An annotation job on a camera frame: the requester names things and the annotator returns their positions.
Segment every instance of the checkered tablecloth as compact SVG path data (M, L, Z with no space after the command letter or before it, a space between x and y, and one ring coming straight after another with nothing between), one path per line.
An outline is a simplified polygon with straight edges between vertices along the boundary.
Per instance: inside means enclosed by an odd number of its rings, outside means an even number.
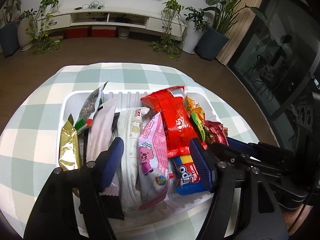
M233 108L174 68L134 63L65 66L25 100L0 137L0 210L21 236L37 196L56 167L59 113L64 98L72 91L95 90L106 81L109 81L107 90L159 90L185 85L186 90L204 91L221 122L229 128L230 137L258 142ZM119 239L193 240L209 204L203 203L162 222L117 236Z

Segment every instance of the beige curtain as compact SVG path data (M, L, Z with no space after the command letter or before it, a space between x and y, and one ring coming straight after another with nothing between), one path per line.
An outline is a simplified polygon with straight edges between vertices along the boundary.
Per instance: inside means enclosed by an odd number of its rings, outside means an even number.
M241 9L245 5L260 7L262 0L242 0L235 7L235 11ZM220 61L221 64L227 65L234 52L238 48L240 42L243 37L247 33L255 14L249 9L243 9L240 11L239 16L236 21L238 21L234 26L232 26L226 36L229 38L227 44L222 48L220 53L217 55L217 60Z

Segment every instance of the red box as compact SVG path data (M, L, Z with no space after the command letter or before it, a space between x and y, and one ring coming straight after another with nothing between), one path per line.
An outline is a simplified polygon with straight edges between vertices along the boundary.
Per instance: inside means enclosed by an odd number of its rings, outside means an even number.
M117 29L115 26L92 26L92 37L110 37L116 36Z
M88 37L89 27L71 27L66 29L67 38Z

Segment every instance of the tv stand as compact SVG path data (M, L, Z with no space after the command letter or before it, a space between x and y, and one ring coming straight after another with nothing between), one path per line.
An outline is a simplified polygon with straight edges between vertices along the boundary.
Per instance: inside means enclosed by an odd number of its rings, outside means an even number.
M127 26L131 27L136 32L139 32L139 30L144 32L144 29L156 35L162 35L166 30L165 24L161 19L161 14L154 14L136 9L120 7L81 10L62 9L59 12L53 13L53 15L54 17L47 19L47 24L49 26L48 30L83 25ZM174 19L172 21L171 29L173 38L179 40L185 27L184 23L181 23L180 27L178 20Z

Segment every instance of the cabinet drawer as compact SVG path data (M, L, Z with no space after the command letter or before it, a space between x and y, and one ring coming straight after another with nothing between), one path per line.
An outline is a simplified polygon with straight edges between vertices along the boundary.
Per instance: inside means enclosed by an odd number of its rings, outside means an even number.
M66 28L70 27L70 14L63 14L52 17L50 19L44 20L46 21L46 25L49 26L49 29L58 29L58 28ZM41 20L38 20L39 29L41 28Z
M182 30L180 30L180 25L176 23L172 23L172 29L171 29L171 34L173 36L180 37L181 36L181 31L183 32L184 30L184 25L182 25ZM148 23L147 23L147 30L151 31L156 31L156 32L165 32L165 25L163 24L161 19L156 19L156 18L149 18Z

